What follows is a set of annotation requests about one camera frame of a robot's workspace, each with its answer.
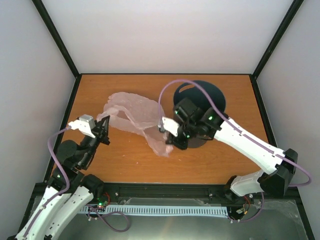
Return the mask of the pink plastic trash bag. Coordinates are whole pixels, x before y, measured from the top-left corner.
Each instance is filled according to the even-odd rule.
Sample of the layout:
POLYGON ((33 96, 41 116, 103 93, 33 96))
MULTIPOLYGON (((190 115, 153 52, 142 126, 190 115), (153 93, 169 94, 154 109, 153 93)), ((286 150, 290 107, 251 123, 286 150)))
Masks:
POLYGON ((109 126, 143 136, 157 156, 168 157, 174 148, 166 144, 168 135, 158 127, 159 116, 164 115, 162 106, 155 100, 135 93, 116 92, 108 97, 96 120, 110 116, 109 126))

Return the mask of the dark grey trash bin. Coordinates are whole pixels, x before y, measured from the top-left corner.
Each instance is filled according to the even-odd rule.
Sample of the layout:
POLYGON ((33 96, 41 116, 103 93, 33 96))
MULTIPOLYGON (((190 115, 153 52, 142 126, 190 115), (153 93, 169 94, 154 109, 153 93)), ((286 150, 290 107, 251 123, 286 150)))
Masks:
POLYGON ((212 141, 224 120, 212 108, 207 97, 197 87, 181 84, 173 95, 173 119, 178 123, 190 121, 197 126, 197 136, 191 138, 188 148, 199 148, 212 141))

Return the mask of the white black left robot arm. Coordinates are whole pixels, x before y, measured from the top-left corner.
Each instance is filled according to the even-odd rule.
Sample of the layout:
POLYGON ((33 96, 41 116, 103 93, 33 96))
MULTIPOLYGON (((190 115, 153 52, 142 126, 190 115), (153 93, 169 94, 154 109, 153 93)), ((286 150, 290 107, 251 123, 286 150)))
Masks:
POLYGON ((84 114, 48 139, 47 147, 56 167, 35 211, 9 239, 57 240, 86 204, 103 198, 103 181, 92 174, 84 175, 82 171, 89 168, 100 144, 110 144, 109 121, 109 116, 97 121, 84 114), (65 140, 54 151, 52 140, 68 130, 78 130, 84 138, 80 143, 65 140))

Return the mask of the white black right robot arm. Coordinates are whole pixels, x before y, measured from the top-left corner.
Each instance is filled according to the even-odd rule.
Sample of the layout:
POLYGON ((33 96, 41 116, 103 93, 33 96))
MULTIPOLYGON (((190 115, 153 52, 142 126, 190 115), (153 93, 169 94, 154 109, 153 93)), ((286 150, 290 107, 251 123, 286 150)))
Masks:
POLYGON ((224 109, 224 102, 205 107, 185 98, 175 101, 171 115, 166 115, 158 102, 118 92, 96 119, 109 118, 117 130, 119 154, 132 153, 140 161, 156 164, 155 177, 144 173, 135 181, 208 184, 231 173, 223 191, 230 200, 259 192, 283 197, 296 170, 297 153, 258 139, 224 109))

